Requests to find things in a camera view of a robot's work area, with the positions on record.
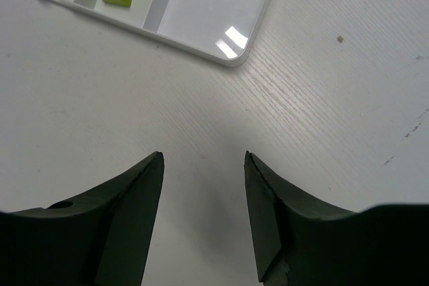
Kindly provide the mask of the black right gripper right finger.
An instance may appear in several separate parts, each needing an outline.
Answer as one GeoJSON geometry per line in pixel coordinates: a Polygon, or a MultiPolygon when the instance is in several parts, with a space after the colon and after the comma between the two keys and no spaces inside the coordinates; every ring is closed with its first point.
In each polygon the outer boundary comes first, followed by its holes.
{"type": "Polygon", "coordinates": [[[305,192],[253,153],[244,170],[261,284],[428,284],[427,205],[352,212],[305,192]]]}

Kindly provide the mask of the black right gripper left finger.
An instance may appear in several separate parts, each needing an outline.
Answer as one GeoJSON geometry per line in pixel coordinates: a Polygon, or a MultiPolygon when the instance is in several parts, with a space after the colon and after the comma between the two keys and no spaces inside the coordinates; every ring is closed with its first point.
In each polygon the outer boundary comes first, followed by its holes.
{"type": "Polygon", "coordinates": [[[47,208],[1,214],[2,285],[140,285],[164,178],[155,152],[47,208]]]}

